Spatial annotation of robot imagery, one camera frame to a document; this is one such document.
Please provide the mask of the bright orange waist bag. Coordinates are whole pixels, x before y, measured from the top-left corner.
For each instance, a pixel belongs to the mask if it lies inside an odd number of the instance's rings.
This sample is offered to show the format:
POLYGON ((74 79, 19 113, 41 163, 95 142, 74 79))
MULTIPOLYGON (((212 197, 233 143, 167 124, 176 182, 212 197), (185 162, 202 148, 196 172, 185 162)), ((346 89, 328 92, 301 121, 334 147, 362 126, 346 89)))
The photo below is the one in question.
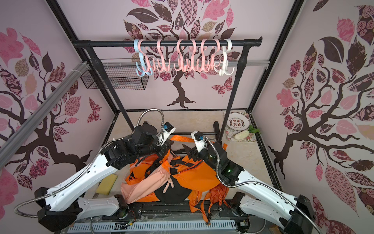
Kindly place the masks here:
POLYGON ((216 172, 203 160, 167 151, 165 156, 153 154, 131 164, 121 193, 127 203, 178 204, 185 199, 199 201, 203 192, 219 184, 216 172))

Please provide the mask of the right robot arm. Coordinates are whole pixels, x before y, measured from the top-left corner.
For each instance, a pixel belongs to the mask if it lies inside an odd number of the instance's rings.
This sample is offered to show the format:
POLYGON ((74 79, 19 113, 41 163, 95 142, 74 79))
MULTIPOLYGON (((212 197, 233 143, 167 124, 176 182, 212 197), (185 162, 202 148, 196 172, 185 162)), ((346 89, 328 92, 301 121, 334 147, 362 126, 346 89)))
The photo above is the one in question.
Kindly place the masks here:
POLYGON ((231 199, 231 209, 237 216, 254 215, 279 226, 283 234, 310 234, 320 231, 308 198, 295 197, 262 182, 240 165, 227 158, 219 143, 197 143, 183 146, 187 155, 202 160, 227 188, 239 191, 231 199))

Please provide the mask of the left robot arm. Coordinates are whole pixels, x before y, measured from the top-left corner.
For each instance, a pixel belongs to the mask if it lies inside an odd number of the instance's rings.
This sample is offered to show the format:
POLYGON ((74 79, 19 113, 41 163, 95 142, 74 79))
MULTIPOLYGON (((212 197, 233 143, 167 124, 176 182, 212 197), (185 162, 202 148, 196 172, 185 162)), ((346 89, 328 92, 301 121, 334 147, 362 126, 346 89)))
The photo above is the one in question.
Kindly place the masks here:
POLYGON ((104 199, 85 199, 82 194, 102 179, 136 160, 143 160, 151 155, 162 159, 172 145, 168 137, 174 131, 175 127, 168 122, 159 134, 155 127, 147 123, 136 126, 131 135, 104 145, 90 165, 61 184, 50 189, 38 189, 36 196, 47 196, 38 202, 41 207, 37 213, 39 224, 55 232, 83 218, 112 216, 119 210, 126 209, 126 199, 121 195, 104 199))

